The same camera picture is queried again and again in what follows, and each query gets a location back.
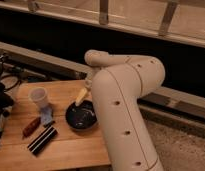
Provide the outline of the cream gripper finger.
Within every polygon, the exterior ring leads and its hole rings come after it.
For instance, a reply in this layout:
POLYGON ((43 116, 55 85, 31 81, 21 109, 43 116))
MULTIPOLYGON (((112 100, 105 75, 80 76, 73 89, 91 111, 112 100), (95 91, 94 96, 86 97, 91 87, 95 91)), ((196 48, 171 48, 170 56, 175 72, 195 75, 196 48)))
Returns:
POLYGON ((79 105, 83 102, 83 100, 85 99, 85 97, 87 96, 87 94, 88 94, 88 89, 87 89, 87 88, 82 88, 82 89, 80 90, 80 92, 79 92, 79 94, 78 94, 76 100, 75 100, 75 105, 76 105, 76 106, 79 106, 79 105))

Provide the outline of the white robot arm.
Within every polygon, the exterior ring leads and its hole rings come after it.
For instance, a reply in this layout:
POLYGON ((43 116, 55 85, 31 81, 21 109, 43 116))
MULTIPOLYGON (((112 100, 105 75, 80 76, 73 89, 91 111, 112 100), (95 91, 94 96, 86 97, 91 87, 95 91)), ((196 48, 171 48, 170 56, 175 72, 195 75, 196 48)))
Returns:
POLYGON ((85 61, 91 71, 76 103, 92 96, 113 171, 164 171, 137 104, 163 83, 162 62, 97 50, 87 51, 85 61))

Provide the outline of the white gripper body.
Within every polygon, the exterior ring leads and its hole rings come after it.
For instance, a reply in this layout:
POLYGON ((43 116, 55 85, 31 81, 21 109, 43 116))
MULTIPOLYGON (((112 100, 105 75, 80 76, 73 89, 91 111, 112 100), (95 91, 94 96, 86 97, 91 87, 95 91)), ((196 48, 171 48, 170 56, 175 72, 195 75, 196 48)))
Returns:
POLYGON ((96 75, 96 73, 100 70, 100 68, 91 68, 91 70, 87 73, 85 78, 85 88, 90 91, 92 87, 92 79, 96 75))

